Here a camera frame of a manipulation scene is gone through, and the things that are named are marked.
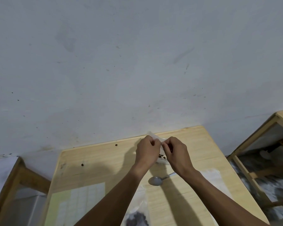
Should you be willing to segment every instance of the metal spoon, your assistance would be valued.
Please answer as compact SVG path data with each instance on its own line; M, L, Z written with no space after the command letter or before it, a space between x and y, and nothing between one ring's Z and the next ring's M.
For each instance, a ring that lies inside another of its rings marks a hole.
M165 180L166 178L171 177L173 175L176 175L176 173L173 172L173 173L171 173L171 174L169 174L169 175L167 175L166 177L163 177L163 178L161 178L161 177L151 177L148 182L152 186L160 186L162 184L163 180Z

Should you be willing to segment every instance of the white wall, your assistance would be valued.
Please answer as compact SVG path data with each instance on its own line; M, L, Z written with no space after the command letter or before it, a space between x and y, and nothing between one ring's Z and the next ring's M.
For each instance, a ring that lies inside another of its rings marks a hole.
M283 109L283 0L0 0L0 155Z

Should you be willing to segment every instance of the floor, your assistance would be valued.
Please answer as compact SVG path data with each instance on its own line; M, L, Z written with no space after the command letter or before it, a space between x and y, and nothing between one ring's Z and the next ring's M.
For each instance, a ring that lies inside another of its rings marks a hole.
M245 156L239 156L240 161L248 169L249 172L262 170L267 167L272 167L274 164L270 160L263 159L259 153L254 153ZM256 190L250 185L246 177L234 162L230 162L242 182L252 194L256 202L260 205L262 202ZM271 201L283 200L283 174L269 175L264 178L256 179ZM269 221L278 221L283 219L283 206L263 209L264 214Z

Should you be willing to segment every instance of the plastic bag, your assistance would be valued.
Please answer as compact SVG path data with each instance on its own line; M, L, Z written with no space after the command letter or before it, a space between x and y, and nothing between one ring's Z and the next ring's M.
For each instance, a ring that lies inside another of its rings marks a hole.
M151 226L146 189L139 185L124 216L122 226Z
M148 132L148 135L151 136L153 139L159 139L160 142L163 142L165 141L166 139L163 139L157 135L155 135L154 133L152 132ZM164 149L163 147L161 146L160 148L160 152L159 152L159 157L156 161L157 163L162 163L162 164L166 164L166 165L170 165L170 163L168 162L168 160L166 159L166 154L164 152Z

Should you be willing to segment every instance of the light wood tabletop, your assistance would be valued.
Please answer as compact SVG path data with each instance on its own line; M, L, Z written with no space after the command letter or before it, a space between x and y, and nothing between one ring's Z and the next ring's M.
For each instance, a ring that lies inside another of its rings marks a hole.
M177 137L187 145L194 167L199 171L218 170L234 201L268 223L249 191L203 126L158 133L162 138ZM141 137L111 141L61 152L48 193L42 222L53 193L105 182L108 193L129 171L135 161L136 145ZM152 176L172 173L167 165L155 164L142 179L146 188L152 225L215 226L199 197L178 175L162 186L151 186Z

